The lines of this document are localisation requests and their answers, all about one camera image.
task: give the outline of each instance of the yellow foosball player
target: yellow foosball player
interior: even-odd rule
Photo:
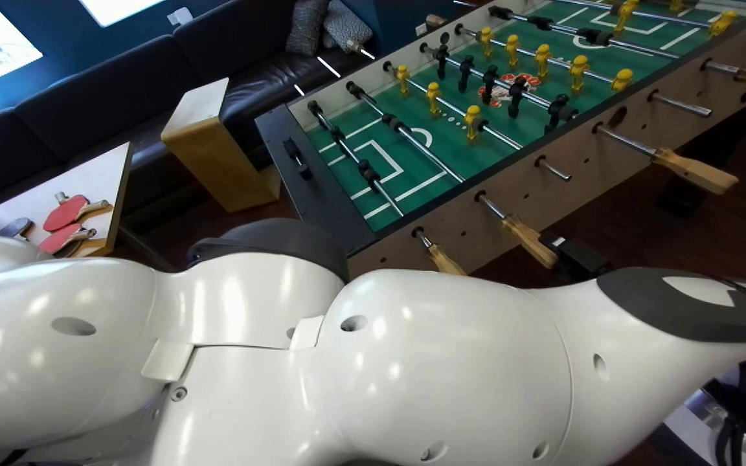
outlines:
[[[537,63],[537,77],[542,82],[548,76],[548,59],[552,56],[549,50],[548,44],[542,44],[537,47],[534,55],[534,61]]]
[[[406,79],[411,77],[408,72],[408,67],[405,65],[399,65],[399,69],[396,71],[396,79],[399,80],[399,90],[402,92],[402,98],[408,98],[408,83]]]
[[[615,80],[613,80],[612,82],[612,91],[623,91],[631,82],[631,77],[633,77],[633,72],[631,72],[631,70],[629,70],[628,68],[624,68],[624,70],[618,71],[618,74],[615,75]]]
[[[442,92],[439,92],[439,83],[432,82],[427,85],[427,92],[425,95],[427,95],[427,102],[430,103],[431,118],[439,118],[442,114],[442,110],[439,109],[439,106],[436,103],[436,98],[442,95]]]
[[[493,38],[494,32],[488,26],[483,27],[477,35],[477,41],[482,44],[482,55],[488,61],[494,57],[494,44],[491,44]]]
[[[482,123],[482,118],[479,116],[479,107],[471,105],[465,112],[465,127],[468,129],[468,144],[477,143],[477,135],[479,135],[479,125]]]
[[[589,59],[586,55],[578,55],[574,57],[571,67],[569,67],[569,74],[572,76],[572,92],[578,94],[583,90],[583,74],[586,70],[589,70]]]
[[[618,9],[618,24],[615,25],[613,30],[616,36],[619,36],[621,32],[624,32],[624,29],[627,26],[627,21],[631,18],[631,15],[636,9],[637,0],[627,0],[627,2],[622,4],[621,8]]]
[[[508,52],[508,65],[512,70],[516,70],[517,63],[520,63],[520,60],[517,59],[517,48],[519,45],[520,39],[516,34],[512,34],[508,37],[508,41],[506,41],[506,52]]]
[[[737,16],[738,13],[734,12],[733,10],[728,10],[721,13],[721,17],[713,21],[713,24],[710,25],[710,30],[708,30],[708,34],[710,34],[710,37],[715,38],[717,35],[720,35],[722,32],[727,30],[728,27],[733,24],[733,21],[735,21],[735,18],[737,18]]]

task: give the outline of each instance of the green playing field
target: green playing field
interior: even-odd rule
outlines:
[[[640,4],[640,11],[670,14],[662,6],[645,3]],[[616,21],[616,17],[609,15],[609,12],[603,9],[582,8],[582,6],[557,2],[548,3],[536,13],[529,12],[528,14],[550,17],[557,23],[569,27],[593,27],[601,30],[611,30]],[[717,17],[715,12],[701,10],[687,10],[681,15],[697,21],[710,21]],[[604,76],[613,77],[619,70],[630,68],[634,73],[633,82],[648,76],[669,62],[665,58],[614,47],[592,47],[580,38],[538,30],[526,23],[512,23],[495,31],[497,39],[503,42],[512,33],[519,36],[521,47],[528,50],[536,50],[538,45],[545,43],[550,45],[554,57],[565,61],[571,61],[577,55],[586,55],[589,57],[592,70]],[[684,54],[708,39],[706,30],[663,23],[643,17],[631,18],[627,24],[627,30],[619,38],[676,54]],[[482,45],[477,44],[476,41],[469,47],[453,53],[452,58],[462,61],[462,58],[467,55],[475,57],[476,69],[480,71],[485,71],[489,65],[494,64],[500,68],[500,73],[533,74],[533,76],[537,74],[534,59],[522,54],[519,56],[520,64],[517,70],[510,70],[508,55],[500,47],[494,47],[494,56],[491,61],[486,61],[482,55]],[[531,80],[531,92],[547,100],[553,100],[558,94],[570,94],[571,77],[568,70],[554,65],[548,66],[548,69],[550,73],[545,82],[539,83],[537,80]],[[422,86],[427,86],[430,82],[439,82],[445,100],[460,109],[479,104],[481,115],[489,120],[491,127],[505,133],[520,144],[529,144],[543,135],[545,124],[548,123],[548,115],[544,109],[523,100],[520,104],[520,116],[517,119],[511,119],[507,114],[509,101],[500,89],[495,89],[492,105],[486,106],[479,100],[479,80],[471,77],[468,90],[465,94],[460,94],[457,89],[459,76],[459,71],[454,70],[453,66],[448,66],[446,79],[439,82],[436,67],[433,66],[418,72],[413,79]],[[513,76],[505,76],[504,79],[512,80]],[[608,83],[589,77],[584,78],[583,82],[583,93],[571,98],[572,106],[581,112],[591,109],[613,95]],[[443,110],[442,117],[430,118],[429,106],[424,94],[411,87],[408,98],[402,98],[396,80],[394,80],[394,86],[376,94],[375,98],[379,108],[396,115],[411,126],[417,139],[424,142],[433,153],[439,156],[439,159],[465,178],[473,177],[513,152],[513,148],[509,145],[503,144],[487,133],[479,135],[479,144],[476,146],[468,144],[462,117],[440,106]],[[427,160],[399,133],[391,131],[382,124],[376,112],[366,104],[356,106],[330,119],[333,124],[341,127],[347,137],[347,144],[356,151],[358,157],[368,159],[381,174],[385,189],[396,198],[403,212],[417,209],[456,185],[456,180]],[[396,212],[390,208],[381,195],[367,188],[355,163],[341,153],[326,131],[316,127],[308,132],[308,136],[373,230],[379,230],[398,218]]]

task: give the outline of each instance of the black leather couch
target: black leather couch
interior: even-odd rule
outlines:
[[[220,118],[254,165],[267,166],[254,118],[296,98],[294,83],[313,89],[334,78],[315,58],[284,51],[294,3],[232,0],[0,111],[0,203],[126,141],[134,147],[127,227],[205,198],[160,132],[184,92],[226,76]],[[337,49],[320,55],[343,74],[364,62]]]

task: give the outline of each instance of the wooden side table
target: wooden side table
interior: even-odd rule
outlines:
[[[218,115],[229,78],[183,95],[160,139],[226,212],[278,201],[275,166],[258,172]]]
[[[89,241],[83,241],[71,257],[105,256],[115,246],[130,165],[131,144],[127,142],[4,201],[0,204],[0,230],[17,218],[27,217],[34,222],[33,227],[27,231],[27,239],[38,245],[50,236],[50,233],[42,230],[42,224],[51,210],[59,206],[54,198],[57,192],[81,194],[92,203],[106,200],[112,209],[97,210],[80,218],[79,222],[83,227],[94,228],[97,235]]]

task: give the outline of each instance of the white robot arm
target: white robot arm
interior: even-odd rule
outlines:
[[[346,283],[318,233],[251,228],[180,274],[0,272],[0,465],[606,464],[746,361],[746,295],[699,275]]]

